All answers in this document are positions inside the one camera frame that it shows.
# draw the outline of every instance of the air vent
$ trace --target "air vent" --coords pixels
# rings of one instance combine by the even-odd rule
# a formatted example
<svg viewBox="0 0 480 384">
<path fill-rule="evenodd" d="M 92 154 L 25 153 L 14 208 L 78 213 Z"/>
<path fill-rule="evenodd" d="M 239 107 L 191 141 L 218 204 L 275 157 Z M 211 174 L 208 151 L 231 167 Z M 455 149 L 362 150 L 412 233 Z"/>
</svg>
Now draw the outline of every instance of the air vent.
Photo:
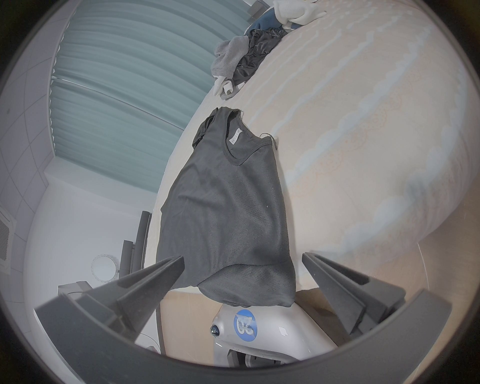
<svg viewBox="0 0 480 384">
<path fill-rule="evenodd" d="M 10 274 L 15 219 L 0 205 L 0 271 Z"/>
</svg>

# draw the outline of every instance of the black garment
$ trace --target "black garment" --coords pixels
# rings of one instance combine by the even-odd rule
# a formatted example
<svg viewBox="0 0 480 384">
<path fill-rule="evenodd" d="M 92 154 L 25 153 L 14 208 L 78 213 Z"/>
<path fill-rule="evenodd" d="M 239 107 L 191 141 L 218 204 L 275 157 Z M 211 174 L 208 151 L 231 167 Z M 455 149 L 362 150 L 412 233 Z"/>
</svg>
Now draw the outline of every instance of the black garment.
<svg viewBox="0 0 480 384">
<path fill-rule="evenodd" d="M 222 107 L 192 145 L 162 207 L 156 260 L 185 259 L 172 288 L 197 286 L 230 305 L 291 306 L 295 271 L 271 138 Z"/>
<path fill-rule="evenodd" d="M 285 29 L 252 29 L 248 33 L 249 50 L 238 63 L 233 73 L 232 82 L 238 85 L 250 79 L 256 72 L 260 63 L 265 59 L 273 48 L 282 40 L 287 32 Z"/>
</svg>

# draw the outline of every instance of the bed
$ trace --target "bed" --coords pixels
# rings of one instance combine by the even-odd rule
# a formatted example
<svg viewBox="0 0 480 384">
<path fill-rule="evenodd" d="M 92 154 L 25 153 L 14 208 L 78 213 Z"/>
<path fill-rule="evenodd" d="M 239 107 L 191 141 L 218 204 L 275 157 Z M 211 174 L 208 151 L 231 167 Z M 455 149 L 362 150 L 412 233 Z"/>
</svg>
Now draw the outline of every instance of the bed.
<svg viewBox="0 0 480 384">
<path fill-rule="evenodd" d="M 412 1 L 323 4 L 327 15 L 289 33 L 231 100 L 207 94 L 168 161 L 145 266 L 155 262 L 170 186 L 220 106 L 241 109 L 253 133 L 277 140 L 297 290 L 317 287 L 304 252 L 368 274 L 459 204 L 480 163 L 468 69 Z"/>
</svg>

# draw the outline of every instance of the floor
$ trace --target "floor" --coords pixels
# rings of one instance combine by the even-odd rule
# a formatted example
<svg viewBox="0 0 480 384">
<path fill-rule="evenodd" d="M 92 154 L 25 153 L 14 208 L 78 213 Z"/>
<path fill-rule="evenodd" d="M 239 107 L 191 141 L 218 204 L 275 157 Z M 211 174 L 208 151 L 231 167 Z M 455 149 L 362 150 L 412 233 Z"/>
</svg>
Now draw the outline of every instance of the floor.
<svg viewBox="0 0 480 384">
<path fill-rule="evenodd" d="M 420 366 L 405 381 L 413 382 L 439 354 L 464 318 L 480 274 L 480 176 L 474 180 L 460 206 L 411 252 L 383 264 L 373 277 L 403 287 L 406 300 L 426 288 L 452 303 L 452 313 L 437 342 Z M 304 291 L 304 298 L 328 309 L 319 290 Z M 161 303 L 167 354 L 177 359 L 213 364 L 209 334 L 219 303 L 203 295 L 169 292 Z"/>
</svg>

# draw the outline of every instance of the teal curtain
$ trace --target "teal curtain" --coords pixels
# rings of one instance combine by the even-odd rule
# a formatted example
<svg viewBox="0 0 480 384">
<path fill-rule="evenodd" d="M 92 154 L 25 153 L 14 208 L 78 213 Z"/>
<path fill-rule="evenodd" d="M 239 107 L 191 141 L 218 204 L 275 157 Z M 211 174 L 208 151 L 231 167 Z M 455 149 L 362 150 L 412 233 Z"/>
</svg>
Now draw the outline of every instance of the teal curtain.
<svg viewBox="0 0 480 384">
<path fill-rule="evenodd" d="M 215 45 L 242 35 L 242 0 L 83 0 L 53 68 L 56 155 L 157 192 L 213 85 Z"/>
</svg>

